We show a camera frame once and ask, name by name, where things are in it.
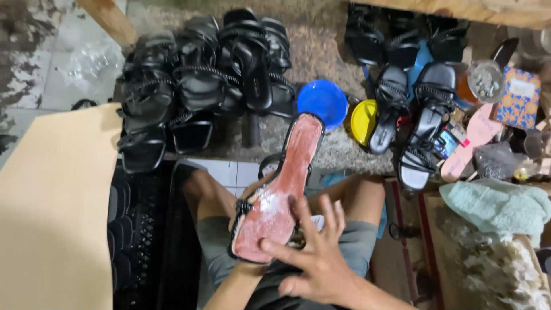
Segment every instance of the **yellow lid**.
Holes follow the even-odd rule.
[[[354,138],[361,145],[368,145],[368,139],[375,128],[377,103],[373,99],[362,101],[356,106],[350,118],[350,127]]]

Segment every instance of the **wooden beam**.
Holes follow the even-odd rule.
[[[136,30],[113,0],[77,0],[77,3],[121,47],[128,47],[136,41]]]
[[[551,0],[354,0],[352,2],[522,28],[543,29],[551,26]]]

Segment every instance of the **pink insole template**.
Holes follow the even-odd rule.
[[[492,107],[493,104],[484,104],[474,113],[467,125],[469,145],[466,147],[459,145],[440,169],[444,181],[448,183],[457,181],[473,158],[474,148],[490,142],[498,134],[501,124],[489,119]]]

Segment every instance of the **plastic bag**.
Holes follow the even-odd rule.
[[[120,46],[111,39],[103,39],[74,49],[67,66],[58,69],[66,86],[74,84],[93,98],[103,87],[112,87],[124,61]]]
[[[518,163],[525,156],[517,156],[508,142],[479,146],[474,149],[477,172],[482,178],[504,180],[513,176]]]

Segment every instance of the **patterned box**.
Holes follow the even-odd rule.
[[[503,78],[505,92],[490,119],[520,129],[534,128],[541,89],[538,75],[506,66]]]

